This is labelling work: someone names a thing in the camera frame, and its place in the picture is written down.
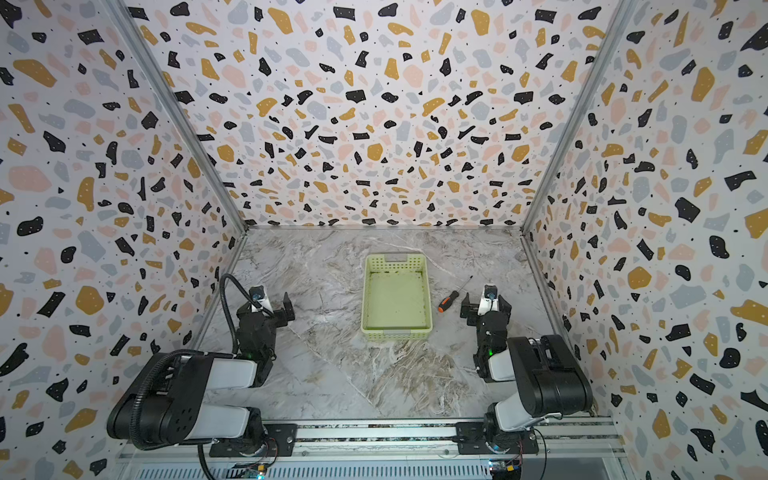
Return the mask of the light green plastic bin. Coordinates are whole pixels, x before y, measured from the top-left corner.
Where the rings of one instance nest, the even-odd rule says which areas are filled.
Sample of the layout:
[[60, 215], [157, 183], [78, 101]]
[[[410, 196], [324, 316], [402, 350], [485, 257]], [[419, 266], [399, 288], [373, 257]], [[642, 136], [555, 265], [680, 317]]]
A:
[[433, 329], [427, 258], [421, 253], [365, 259], [361, 331], [369, 341], [425, 340]]

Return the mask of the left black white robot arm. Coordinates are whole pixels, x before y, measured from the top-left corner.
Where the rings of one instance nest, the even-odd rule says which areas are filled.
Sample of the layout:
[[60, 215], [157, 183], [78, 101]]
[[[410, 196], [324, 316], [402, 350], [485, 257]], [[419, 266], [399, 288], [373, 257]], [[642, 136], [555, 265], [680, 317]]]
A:
[[263, 386], [276, 360], [277, 330], [295, 320], [290, 297], [273, 309], [260, 287], [238, 308], [235, 353], [180, 349], [153, 354], [108, 416], [109, 437], [143, 450], [236, 440], [247, 449], [268, 442], [255, 407], [209, 404], [214, 390]]

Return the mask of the orange black handled screwdriver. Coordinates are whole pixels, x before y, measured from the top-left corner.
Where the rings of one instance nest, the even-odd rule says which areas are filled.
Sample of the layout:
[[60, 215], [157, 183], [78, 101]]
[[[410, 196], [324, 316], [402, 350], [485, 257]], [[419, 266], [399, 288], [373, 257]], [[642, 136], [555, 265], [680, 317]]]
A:
[[472, 279], [473, 275], [471, 275], [460, 287], [452, 290], [449, 295], [443, 298], [438, 304], [437, 311], [439, 313], [444, 313], [450, 309], [453, 303], [458, 299], [461, 291], [471, 282]]

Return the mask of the aluminium mounting rail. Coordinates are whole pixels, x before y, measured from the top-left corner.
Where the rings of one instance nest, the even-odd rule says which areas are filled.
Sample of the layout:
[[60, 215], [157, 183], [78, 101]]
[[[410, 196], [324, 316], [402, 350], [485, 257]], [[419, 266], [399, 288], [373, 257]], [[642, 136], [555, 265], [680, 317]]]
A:
[[606, 417], [548, 419], [531, 431], [538, 454], [460, 455], [455, 424], [478, 418], [286, 420], [296, 423], [290, 457], [211, 458], [210, 447], [142, 452], [126, 446], [117, 479], [631, 479], [614, 424]]

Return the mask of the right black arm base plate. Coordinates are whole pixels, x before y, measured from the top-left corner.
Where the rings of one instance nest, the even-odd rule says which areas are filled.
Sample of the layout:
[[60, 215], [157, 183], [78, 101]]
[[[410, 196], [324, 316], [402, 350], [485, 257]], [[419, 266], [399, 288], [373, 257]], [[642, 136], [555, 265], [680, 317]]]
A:
[[505, 432], [486, 422], [458, 422], [454, 441], [460, 455], [538, 454], [535, 434], [523, 430]]

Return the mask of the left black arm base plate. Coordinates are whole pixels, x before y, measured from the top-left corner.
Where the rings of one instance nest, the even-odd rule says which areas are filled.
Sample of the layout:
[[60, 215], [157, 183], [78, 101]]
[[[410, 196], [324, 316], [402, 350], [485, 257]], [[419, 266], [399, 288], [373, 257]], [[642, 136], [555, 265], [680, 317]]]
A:
[[266, 423], [261, 429], [246, 432], [244, 437], [223, 439], [214, 443], [208, 456], [238, 461], [290, 457], [297, 440], [297, 432], [296, 423]]

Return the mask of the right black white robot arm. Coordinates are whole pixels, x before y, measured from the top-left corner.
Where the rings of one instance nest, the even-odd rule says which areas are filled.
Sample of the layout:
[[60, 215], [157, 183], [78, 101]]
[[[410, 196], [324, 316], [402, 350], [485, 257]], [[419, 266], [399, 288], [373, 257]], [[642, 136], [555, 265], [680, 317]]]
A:
[[472, 449], [506, 453], [525, 447], [526, 435], [548, 419], [587, 412], [593, 404], [589, 381], [562, 336], [510, 337], [512, 307], [492, 285], [479, 302], [465, 296], [460, 317], [475, 329], [473, 363], [487, 383], [509, 383], [516, 392], [491, 404], [478, 433], [461, 433]]

